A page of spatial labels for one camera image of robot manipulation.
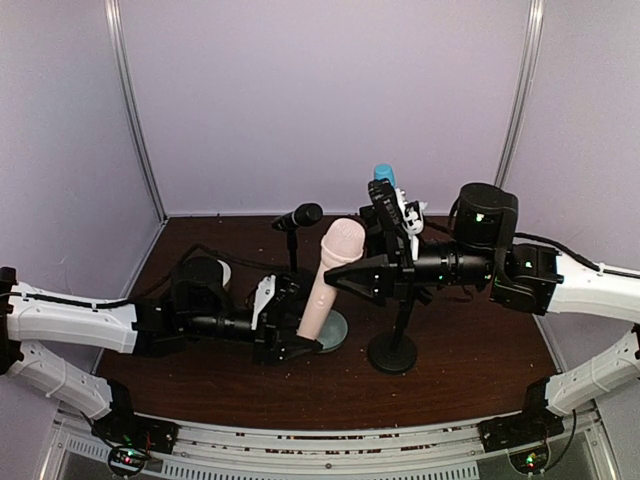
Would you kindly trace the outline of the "black microphone stand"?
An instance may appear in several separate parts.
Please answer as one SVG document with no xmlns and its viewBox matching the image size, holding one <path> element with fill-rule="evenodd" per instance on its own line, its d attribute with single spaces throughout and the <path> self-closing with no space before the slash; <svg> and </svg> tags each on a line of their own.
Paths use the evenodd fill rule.
<svg viewBox="0 0 640 480">
<path fill-rule="evenodd" d="M 308 269 L 300 268 L 298 264 L 298 237 L 296 230 L 286 232 L 286 242 L 291 272 L 295 274 L 299 280 L 310 281 L 312 279 L 312 272 Z"/>
<path fill-rule="evenodd" d="M 400 301 L 394 328 L 370 340 L 367 357 L 377 371 L 389 375 L 401 375 L 415 365 L 417 347 L 405 334 L 413 306 L 413 299 Z"/>
<path fill-rule="evenodd" d="M 369 205 L 360 207 L 359 217 L 364 225 L 366 232 L 365 256 L 369 258 L 385 254 L 386 242 L 384 231 L 379 222 L 378 215 L 374 206 Z"/>
</svg>

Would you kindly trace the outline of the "black microphone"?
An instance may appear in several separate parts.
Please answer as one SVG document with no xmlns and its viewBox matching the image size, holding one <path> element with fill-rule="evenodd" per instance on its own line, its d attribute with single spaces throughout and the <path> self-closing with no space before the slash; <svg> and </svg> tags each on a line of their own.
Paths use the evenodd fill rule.
<svg viewBox="0 0 640 480">
<path fill-rule="evenodd" d="M 280 232 L 295 231 L 301 227 L 317 224 L 324 215 L 322 207 L 317 203 L 304 203 L 295 210 L 276 217 L 271 228 Z"/>
</svg>

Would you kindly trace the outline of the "blue toy microphone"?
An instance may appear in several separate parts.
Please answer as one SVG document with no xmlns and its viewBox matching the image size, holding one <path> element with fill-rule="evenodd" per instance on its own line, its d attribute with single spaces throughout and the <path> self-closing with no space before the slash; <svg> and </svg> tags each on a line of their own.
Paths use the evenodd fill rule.
<svg viewBox="0 0 640 480">
<path fill-rule="evenodd" d="M 374 167 L 373 179 L 377 181 L 388 181 L 389 184 L 395 188 L 396 179 L 393 167 L 388 163 L 377 164 Z"/>
</svg>

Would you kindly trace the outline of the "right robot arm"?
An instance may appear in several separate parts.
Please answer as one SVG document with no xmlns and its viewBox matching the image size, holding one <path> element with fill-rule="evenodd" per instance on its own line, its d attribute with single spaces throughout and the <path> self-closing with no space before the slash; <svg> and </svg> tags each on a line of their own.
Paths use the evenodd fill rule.
<svg viewBox="0 0 640 480">
<path fill-rule="evenodd" d="M 404 331 L 416 301 L 428 304 L 434 289 L 473 286 L 487 289 L 497 304 L 536 316 L 582 313 L 633 324 L 580 366 L 531 385 L 525 412 L 564 417 L 638 377 L 638 272 L 596 264 L 556 241 L 518 232 L 517 197 L 494 185 L 460 189 L 448 218 L 448 242 L 410 238 L 402 218 L 407 209 L 389 181 L 371 181 L 368 192 L 371 204 L 361 211 L 368 227 L 366 256 L 328 270 L 324 280 L 378 305 L 398 301 L 393 330 L 369 343 L 374 368 L 401 374 L 414 366 L 417 349 Z"/>
</svg>

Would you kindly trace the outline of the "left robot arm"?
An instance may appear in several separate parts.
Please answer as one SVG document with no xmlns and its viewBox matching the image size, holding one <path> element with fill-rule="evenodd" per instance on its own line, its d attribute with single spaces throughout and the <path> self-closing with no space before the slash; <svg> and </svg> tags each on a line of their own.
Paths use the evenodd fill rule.
<svg viewBox="0 0 640 480">
<path fill-rule="evenodd" d="M 180 353 L 205 339 L 251 345 L 252 361 L 273 365 L 322 345 L 298 335 L 300 286 L 288 274 L 264 277 L 250 308 L 227 290 L 229 265 L 196 256 L 179 262 L 157 300 L 98 300 L 56 296 L 1 270 L 1 372 L 21 376 L 46 397 L 59 399 L 93 424 L 134 429 L 140 421 L 126 386 L 95 377 L 43 347 L 43 342 L 94 346 L 143 358 Z"/>
</svg>

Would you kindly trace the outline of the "green ceramic bowl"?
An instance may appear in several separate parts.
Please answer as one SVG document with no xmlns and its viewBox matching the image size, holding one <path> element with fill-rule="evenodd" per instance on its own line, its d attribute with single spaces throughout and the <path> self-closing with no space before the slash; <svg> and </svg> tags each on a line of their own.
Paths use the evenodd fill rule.
<svg viewBox="0 0 640 480">
<path fill-rule="evenodd" d="M 345 317 L 336 310 L 331 310 L 317 341 L 321 344 L 321 354 L 331 353 L 340 348 L 347 338 L 349 331 L 348 322 Z"/>
</svg>

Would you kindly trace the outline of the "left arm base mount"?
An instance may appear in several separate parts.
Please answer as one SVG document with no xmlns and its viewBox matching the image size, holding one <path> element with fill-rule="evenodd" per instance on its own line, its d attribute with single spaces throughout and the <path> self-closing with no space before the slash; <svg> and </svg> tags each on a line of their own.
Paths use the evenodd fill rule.
<svg viewBox="0 0 640 480">
<path fill-rule="evenodd" d="M 140 474 L 159 461 L 158 454 L 171 454 L 179 426 L 170 421 L 133 415 L 110 414 L 99 420 L 84 415 L 93 436 L 108 448 L 106 464 L 119 478 Z"/>
</svg>

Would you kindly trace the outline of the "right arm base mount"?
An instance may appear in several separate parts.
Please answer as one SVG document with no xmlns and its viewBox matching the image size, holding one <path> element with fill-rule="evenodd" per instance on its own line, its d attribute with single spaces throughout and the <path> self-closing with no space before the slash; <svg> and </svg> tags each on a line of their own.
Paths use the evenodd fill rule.
<svg viewBox="0 0 640 480">
<path fill-rule="evenodd" d="M 517 473 L 533 476 L 552 465 L 548 441 L 564 432 L 564 423 L 551 413 L 520 412 L 484 420 L 478 431 L 485 453 L 505 451 Z"/>
</svg>

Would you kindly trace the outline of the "right aluminium frame post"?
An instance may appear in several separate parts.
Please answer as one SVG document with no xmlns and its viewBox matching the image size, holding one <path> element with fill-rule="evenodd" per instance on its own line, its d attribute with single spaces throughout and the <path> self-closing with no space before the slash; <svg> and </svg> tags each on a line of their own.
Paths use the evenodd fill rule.
<svg viewBox="0 0 640 480">
<path fill-rule="evenodd" d="M 526 105 L 534 82 L 541 47 L 545 18 L 545 1 L 529 2 L 521 60 L 509 122 L 501 150 L 494 185 L 504 188 L 515 157 L 519 136 L 523 127 Z"/>
</svg>

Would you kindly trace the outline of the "aluminium frame post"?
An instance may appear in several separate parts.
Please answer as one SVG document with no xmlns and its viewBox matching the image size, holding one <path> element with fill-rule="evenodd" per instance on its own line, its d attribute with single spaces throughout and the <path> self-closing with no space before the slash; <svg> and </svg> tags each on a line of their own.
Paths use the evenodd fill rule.
<svg viewBox="0 0 640 480">
<path fill-rule="evenodd" d="M 494 185 L 504 188 L 515 157 L 519 136 L 523 127 L 526 105 L 534 82 L 541 47 L 545 18 L 545 1 L 529 2 L 521 60 L 509 122 L 501 150 Z"/>
<path fill-rule="evenodd" d="M 134 151 L 141 169 L 143 183 L 153 206 L 155 217 L 160 223 L 164 223 L 167 221 L 168 216 L 161 199 L 158 183 L 153 172 L 146 140 L 144 137 L 127 54 L 120 1 L 106 0 L 104 2 L 104 7 L 107 27 L 114 53 L 120 89 L 126 112 L 126 119 L 132 138 Z"/>
</svg>

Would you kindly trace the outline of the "left aluminium frame post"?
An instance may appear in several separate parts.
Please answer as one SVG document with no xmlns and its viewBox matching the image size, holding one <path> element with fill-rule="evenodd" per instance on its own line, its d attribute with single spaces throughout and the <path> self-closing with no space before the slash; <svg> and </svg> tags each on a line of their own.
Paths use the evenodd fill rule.
<svg viewBox="0 0 640 480">
<path fill-rule="evenodd" d="M 132 138 L 134 151 L 141 169 L 143 183 L 153 206 L 155 217 L 160 223 L 164 223 L 167 221 L 168 216 L 161 199 L 158 183 L 153 172 L 146 140 L 144 137 L 127 54 L 120 1 L 106 0 L 104 2 L 104 7 L 107 27 L 114 53 L 120 89 L 126 112 L 126 119 Z"/>
</svg>

